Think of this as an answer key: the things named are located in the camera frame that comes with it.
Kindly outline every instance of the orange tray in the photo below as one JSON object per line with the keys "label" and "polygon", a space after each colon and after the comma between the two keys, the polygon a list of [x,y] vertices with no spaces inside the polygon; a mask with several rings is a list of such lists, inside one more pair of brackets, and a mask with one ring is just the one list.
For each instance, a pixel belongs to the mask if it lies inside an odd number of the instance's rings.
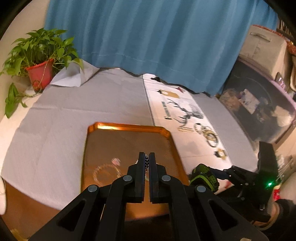
{"label": "orange tray", "polygon": [[[92,184],[98,186],[111,184],[119,176],[125,175],[128,167],[135,164],[141,151],[146,154],[154,152],[156,162],[166,168],[167,174],[178,178],[185,185],[189,184],[174,140],[168,130],[158,126],[96,122],[88,128],[81,190]],[[113,158],[120,160],[120,166],[112,164]],[[150,203],[149,182],[146,180],[144,202],[128,203],[126,220],[167,213],[167,204]]]}

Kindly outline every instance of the potted plant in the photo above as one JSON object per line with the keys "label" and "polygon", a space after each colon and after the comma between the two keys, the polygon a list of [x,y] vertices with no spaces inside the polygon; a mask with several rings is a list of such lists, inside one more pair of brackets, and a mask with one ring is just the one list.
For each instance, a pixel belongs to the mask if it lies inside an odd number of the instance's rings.
{"label": "potted plant", "polygon": [[[17,45],[10,51],[8,59],[3,64],[3,71],[11,76],[29,76],[32,87],[36,93],[41,93],[50,83],[54,74],[64,66],[67,68],[70,62],[79,64],[83,69],[82,59],[78,57],[73,48],[73,39],[62,40],[60,35],[66,30],[41,28],[27,33],[29,38],[19,38],[13,43]],[[9,118],[16,110],[19,103],[23,107],[24,97],[33,97],[20,94],[14,83],[11,84],[6,98],[5,114]]]}

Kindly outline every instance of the pothos plant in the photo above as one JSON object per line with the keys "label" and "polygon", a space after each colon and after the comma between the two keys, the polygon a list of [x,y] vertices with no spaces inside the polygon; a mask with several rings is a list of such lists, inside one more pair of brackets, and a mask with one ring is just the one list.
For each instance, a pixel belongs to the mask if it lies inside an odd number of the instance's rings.
{"label": "pothos plant", "polygon": [[[17,45],[9,52],[8,59],[3,64],[3,71],[0,75],[6,73],[11,76],[28,76],[27,67],[41,64],[53,59],[53,71],[59,72],[64,66],[68,67],[71,62],[78,64],[83,69],[82,59],[78,57],[77,51],[73,48],[74,37],[62,40],[60,35],[66,30],[52,29],[33,30],[27,33],[29,38],[19,38],[12,44]],[[33,97],[19,93],[14,83],[11,84],[6,98],[5,114],[9,118],[16,110],[19,103],[23,107],[24,97]]]}

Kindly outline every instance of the tray rim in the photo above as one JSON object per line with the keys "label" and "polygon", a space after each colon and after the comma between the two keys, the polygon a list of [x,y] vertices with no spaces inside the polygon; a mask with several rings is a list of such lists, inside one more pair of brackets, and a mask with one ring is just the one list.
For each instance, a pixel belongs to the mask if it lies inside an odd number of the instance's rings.
{"label": "tray rim", "polygon": [[[170,142],[170,148],[173,155],[173,159],[175,160],[175,164],[179,170],[180,181],[183,185],[189,185],[188,176],[184,170],[179,152],[176,148],[174,139],[171,133],[161,126],[142,126],[142,125],[130,125],[130,124],[118,124],[118,123],[109,123],[109,122],[95,122],[93,125],[88,127],[87,135],[91,134],[95,130],[103,129],[103,130],[112,130],[112,131],[135,131],[135,132],[150,132],[150,133],[159,133],[164,136]],[[82,172],[81,172],[81,191],[83,188],[83,177],[84,177],[84,157],[85,157],[85,147],[83,154],[83,162],[82,162]]]}

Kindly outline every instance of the curtain fold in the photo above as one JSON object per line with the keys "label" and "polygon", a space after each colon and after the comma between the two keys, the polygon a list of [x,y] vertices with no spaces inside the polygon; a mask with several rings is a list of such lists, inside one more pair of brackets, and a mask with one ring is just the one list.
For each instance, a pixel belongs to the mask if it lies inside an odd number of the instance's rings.
{"label": "curtain fold", "polygon": [[250,25],[275,29],[263,0],[51,0],[46,29],[68,30],[82,59],[96,67],[151,73],[215,95]]}

